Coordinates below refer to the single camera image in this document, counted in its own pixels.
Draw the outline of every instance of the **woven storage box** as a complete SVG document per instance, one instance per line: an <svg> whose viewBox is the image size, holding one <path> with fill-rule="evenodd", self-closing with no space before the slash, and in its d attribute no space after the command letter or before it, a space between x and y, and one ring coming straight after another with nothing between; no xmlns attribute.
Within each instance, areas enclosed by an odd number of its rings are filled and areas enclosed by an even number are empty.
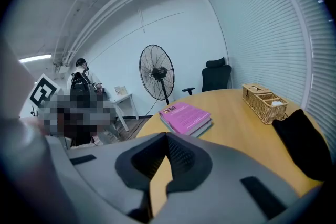
<svg viewBox="0 0 336 224"><path fill-rule="evenodd" d="M243 84L243 99L247 103L257 102L255 94L271 93L271 90L259 84Z"/></svg>
<svg viewBox="0 0 336 224"><path fill-rule="evenodd" d="M243 85L243 100L252 108L261 121L265 124L271 124L273 120L283 120L288 102L272 92L257 94L253 93L249 86L258 86L257 88L269 91L258 84ZM273 101L280 101L282 105L272 106Z"/></svg>

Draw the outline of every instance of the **window blinds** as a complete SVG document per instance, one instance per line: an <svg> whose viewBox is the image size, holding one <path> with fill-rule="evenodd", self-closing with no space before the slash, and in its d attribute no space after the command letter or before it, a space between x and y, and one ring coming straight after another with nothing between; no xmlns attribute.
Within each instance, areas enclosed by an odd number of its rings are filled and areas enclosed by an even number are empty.
<svg viewBox="0 0 336 224"><path fill-rule="evenodd" d="M317 0L210 2L226 41L233 88L256 82L303 105L335 153L335 35L324 4Z"/></svg>
<svg viewBox="0 0 336 224"><path fill-rule="evenodd" d="M306 110L321 126L336 160L336 29L323 0L297 0L312 48L312 83Z"/></svg>

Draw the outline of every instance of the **round table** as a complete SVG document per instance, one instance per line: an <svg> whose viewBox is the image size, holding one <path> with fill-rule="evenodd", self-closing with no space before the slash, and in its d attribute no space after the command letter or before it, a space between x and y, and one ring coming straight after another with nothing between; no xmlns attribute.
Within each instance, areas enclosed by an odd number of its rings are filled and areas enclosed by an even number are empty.
<svg viewBox="0 0 336 224"><path fill-rule="evenodd" d="M294 164L273 126L263 124L254 111L242 100L242 96L242 89L226 89L194 94L176 102L184 102L212 114L213 126L199 139L229 146L246 153L282 177L299 196L320 185L322 182L308 178ZM296 109L299 107L289 102L286 115L291 115ZM305 114L322 134L315 120L307 112ZM160 132L169 132L169 129L161 122L159 114L156 113L142 127L137 137ZM171 167L166 157L150 184L154 215L166 202L165 188L171 180Z"/></svg>

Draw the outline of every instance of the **white desk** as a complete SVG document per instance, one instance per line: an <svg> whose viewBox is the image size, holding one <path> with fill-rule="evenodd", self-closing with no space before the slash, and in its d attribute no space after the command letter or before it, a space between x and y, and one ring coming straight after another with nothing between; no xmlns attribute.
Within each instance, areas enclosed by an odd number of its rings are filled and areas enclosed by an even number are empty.
<svg viewBox="0 0 336 224"><path fill-rule="evenodd" d="M132 99L132 94L131 93L128 93L126 95L123 95L123 96L120 96L116 99L114 98L110 98L109 101L111 102L112 106L116 109L116 113L118 115L118 118L120 119L122 125L124 126L125 130L128 132L129 129L125 123L125 120L124 118L122 117L122 112L121 112L121 109L120 107L118 106L118 104L124 100L126 100L127 98L130 99L131 101L131 106L132 106L132 109L133 109L133 112L135 114L135 117L136 119L138 120L139 119L139 115L138 115L138 112L136 111L136 108L135 108L135 105L134 105L134 102L133 102L133 99Z"/></svg>

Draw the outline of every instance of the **floor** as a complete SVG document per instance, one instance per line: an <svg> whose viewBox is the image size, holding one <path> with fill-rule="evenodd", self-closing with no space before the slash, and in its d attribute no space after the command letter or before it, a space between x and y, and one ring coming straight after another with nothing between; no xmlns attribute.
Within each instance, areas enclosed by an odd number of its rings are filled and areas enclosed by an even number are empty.
<svg viewBox="0 0 336 224"><path fill-rule="evenodd" d="M122 126L121 121L117 121L117 123L115 124L115 128L117 128L118 133L120 135L120 139L117 140L117 138L108 133L107 137L110 140L110 143L116 143L116 142L121 142L121 141L125 141L125 140L129 140L129 139L133 139L136 138L138 132L140 131L140 129L142 128L142 126L147 122L147 120L149 119L124 119L128 128L130 129L128 132L126 132L126 130L124 129L124 127Z"/></svg>

